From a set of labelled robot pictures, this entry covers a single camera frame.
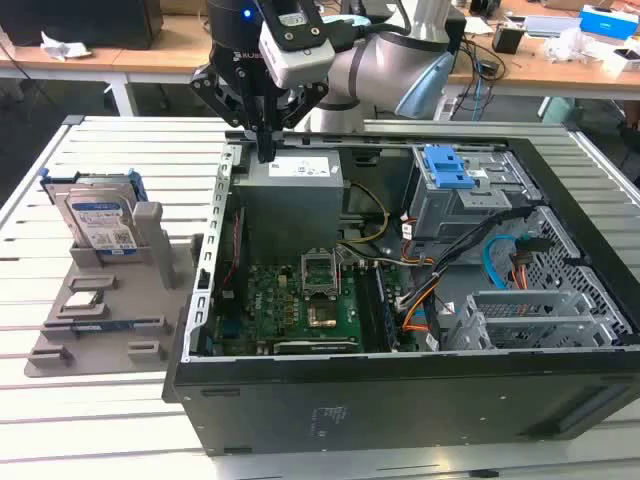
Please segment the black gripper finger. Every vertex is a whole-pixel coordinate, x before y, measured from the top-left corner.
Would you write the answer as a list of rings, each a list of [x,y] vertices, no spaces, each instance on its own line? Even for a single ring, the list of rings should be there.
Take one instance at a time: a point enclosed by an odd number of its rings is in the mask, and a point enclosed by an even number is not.
[[[227,80],[212,64],[194,73],[191,89],[223,120],[233,127],[242,126],[249,140],[256,143],[260,163],[268,162],[268,131],[264,108],[254,89],[249,70],[240,63],[227,71]]]
[[[293,90],[277,86],[267,90],[267,161],[275,158],[284,129],[293,129],[327,95],[328,85],[308,83]]]

